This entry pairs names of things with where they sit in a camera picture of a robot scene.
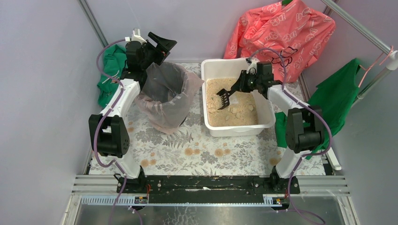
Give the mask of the black litter scoop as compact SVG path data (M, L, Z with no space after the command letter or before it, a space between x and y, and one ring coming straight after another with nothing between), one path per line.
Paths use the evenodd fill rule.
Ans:
M230 90L221 89L216 94L221 98L222 106L218 110L223 110L230 105L230 96L232 96L236 91L240 90L240 85L235 82Z

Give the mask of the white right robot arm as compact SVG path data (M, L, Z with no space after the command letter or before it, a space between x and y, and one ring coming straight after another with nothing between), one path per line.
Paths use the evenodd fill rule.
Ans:
M244 93L256 90L285 114L287 149L275 166L274 173L280 179L293 177L302 159L325 140L328 126L321 116L321 108L299 100L281 81L275 81L270 62L248 58L247 63L248 68L241 71L231 89Z

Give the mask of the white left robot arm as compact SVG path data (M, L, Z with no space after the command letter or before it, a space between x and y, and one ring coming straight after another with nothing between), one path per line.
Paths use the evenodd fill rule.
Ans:
M137 179L143 174L139 163L128 157L130 137L126 128L126 117L133 100L143 88L152 64L161 65L169 56L177 41L160 37L152 32L149 39L135 29L132 35L122 39L125 43L126 59L115 75L100 73L116 83L116 91L99 114L89 117L92 149L97 163L104 168L116 166L125 179Z

